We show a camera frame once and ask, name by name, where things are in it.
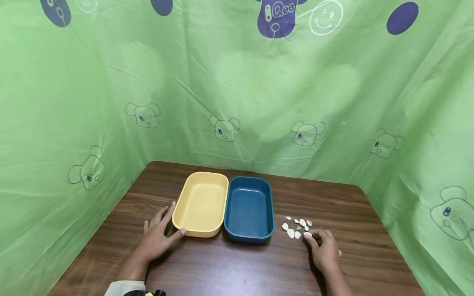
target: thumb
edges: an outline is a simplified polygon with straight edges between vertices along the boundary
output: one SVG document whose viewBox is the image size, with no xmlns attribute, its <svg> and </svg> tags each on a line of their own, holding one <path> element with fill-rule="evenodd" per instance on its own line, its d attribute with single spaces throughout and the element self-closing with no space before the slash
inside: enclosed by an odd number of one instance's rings
<svg viewBox="0 0 474 296">
<path fill-rule="evenodd" d="M 316 242 L 316 240 L 314 239 L 312 235 L 305 234 L 304 239 L 308 242 L 308 244 L 310 244 L 312 250 L 319 248 L 318 243 Z"/>
<path fill-rule="evenodd" d="M 147 231 L 148 231 L 148 221 L 145 221 L 143 223 L 143 234 L 146 234 Z"/>
<path fill-rule="evenodd" d="M 172 243 L 178 241 L 184 236 L 185 233 L 186 233 L 186 229 L 184 228 L 176 231 L 175 233 L 173 233 L 172 236 L 168 237 L 168 240 L 167 240 L 168 244 L 171 245 Z"/>
</svg>

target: yellow plastic tray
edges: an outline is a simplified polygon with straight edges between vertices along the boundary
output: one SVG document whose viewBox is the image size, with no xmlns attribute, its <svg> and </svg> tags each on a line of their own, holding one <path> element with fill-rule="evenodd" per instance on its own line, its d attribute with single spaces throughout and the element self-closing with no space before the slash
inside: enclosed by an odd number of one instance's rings
<svg viewBox="0 0 474 296">
<path fill-rule="evenodd" d="M 219 232 L 226 211 L 229 180 L 222 174 L 196 172 L 184 183 L 172 221 L 187 236 L 212 237 Z"/>
</svg>

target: plastic tray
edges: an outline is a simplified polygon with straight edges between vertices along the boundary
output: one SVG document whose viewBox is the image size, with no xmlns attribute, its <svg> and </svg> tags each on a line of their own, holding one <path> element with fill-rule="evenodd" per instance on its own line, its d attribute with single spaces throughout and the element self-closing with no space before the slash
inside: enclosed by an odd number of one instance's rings
<svg viewBox="0 0 474 296">
<path fill-rule="evenodd" d="M 260 178 L 230 181 L 224 227 L 238 242 L 264 243 L 275 231 L 272 189 Z"/>
<path fill-rule="evenodd" d="M 196 172 L 182 188 L 172 222 L 187 236 L 212 237 L 224 221 L 229 180 L 222 174 Z"/>
</svg>

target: white garlic clove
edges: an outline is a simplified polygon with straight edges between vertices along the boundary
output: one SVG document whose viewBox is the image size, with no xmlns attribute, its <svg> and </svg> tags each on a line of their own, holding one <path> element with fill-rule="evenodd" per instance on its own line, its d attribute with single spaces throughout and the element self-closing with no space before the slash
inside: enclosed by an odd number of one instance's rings
<svg viewBox="0 0 474 296">
<path fill-rule="evenodd" d="M 295 237 L 295 231 L 293 229 L 288 229 L 286 231 L 289 237 L 294 238 Z"/>
</svg>

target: blue plastic tray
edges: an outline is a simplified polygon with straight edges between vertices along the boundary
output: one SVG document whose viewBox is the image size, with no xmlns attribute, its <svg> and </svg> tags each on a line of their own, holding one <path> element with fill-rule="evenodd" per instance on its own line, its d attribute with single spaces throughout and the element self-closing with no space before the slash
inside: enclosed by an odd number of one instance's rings
<svg viewBox="0 0 474 296">
<path fill-rule="evenodd" d="M 237 242 L 264 243 L 275 231 L 272 189 L 260 178 L 230 181 L 224 227 Z"/>
</svg>

